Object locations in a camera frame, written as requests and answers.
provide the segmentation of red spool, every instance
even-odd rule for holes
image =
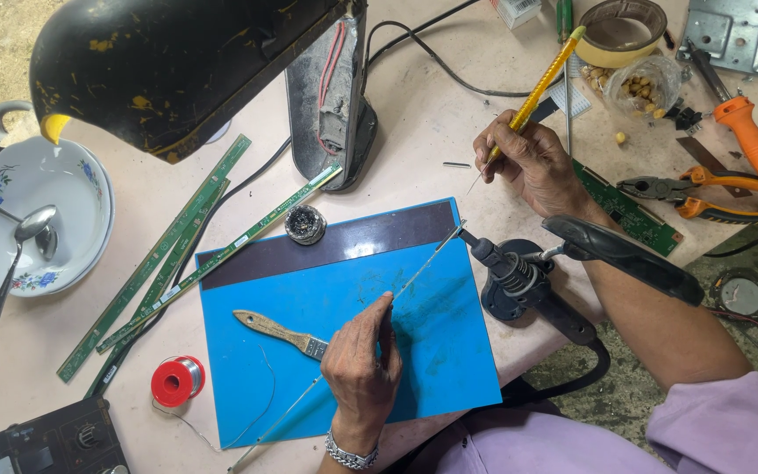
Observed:
[[[194,367],[200,373],[198,380],[193,374]],[[206,372],[204,365],[192,356],[181,356],[163,362],[151,377],[151,393],[160,405],[174,408],[183,405],[187,400],[195,398],[204,388]]]

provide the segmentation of wooden brush handle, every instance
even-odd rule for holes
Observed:
[[[236,319],[239,322],[250,329],[290,342],[301,351],[306,351],[306,348],[309,346],[309,340],[311,339],[310,335],[286,329],[273,320],[256,312],[248,311],[247,309],[236,309],[233,311],[232,315],[236,316]]]

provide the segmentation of man's left hand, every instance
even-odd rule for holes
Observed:
[[[391,327],[393,293],[386,292],[335,332],[321,361],[321,373],[338,401],[332,420],[335,443],[367,456],[393,408],[403,374],[397,336]],[[382,351],[376,357],[376,343]]]

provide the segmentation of masking tape roll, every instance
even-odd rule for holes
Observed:
[[[622,47],[609,47],[592,38],[592,26],[613,18],[635,20],[647,28],[651,39]],[[607,0],[590,8],[581,25],[587,27],[587,34],[578,43],[575,53],[593,66],[600,68],[623,68],[634,59],[646,57],[657,47],[669,24],[663,8],[648,0]]]

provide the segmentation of spoon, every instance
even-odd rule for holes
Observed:
[[[22,219],[14,216],[2,206],[0,206],[0,214],[16,223],[22,222]],[[43,258],[45,258],[47,261],[51,260],[51,258],[55,256],[55,252],[57,252],[57,230],[54,228],[54,226],[47,225],[42,231],[37,234],[36,241],[39,253],[43,255]]]
[[[33,239],[38,233],[49,224],[51,218],[57,214],[57,208],[52,205],[43,206],[36,211],[30,213],[25,220],[20,222],[16,226],[14,232],[14,239],[16,240],[16,256],[14,257],[14,263],[11,264],[10,269],[7,271],[5,280],[0,287],[0,317],[2,317],[2,307],[5,306],[5,299],[7,294],[10,293],[10,288],[14,281],[14,271],[16,270],[16,264],[19,262],[19,257],[22,256],[22,243],[28,239]]]

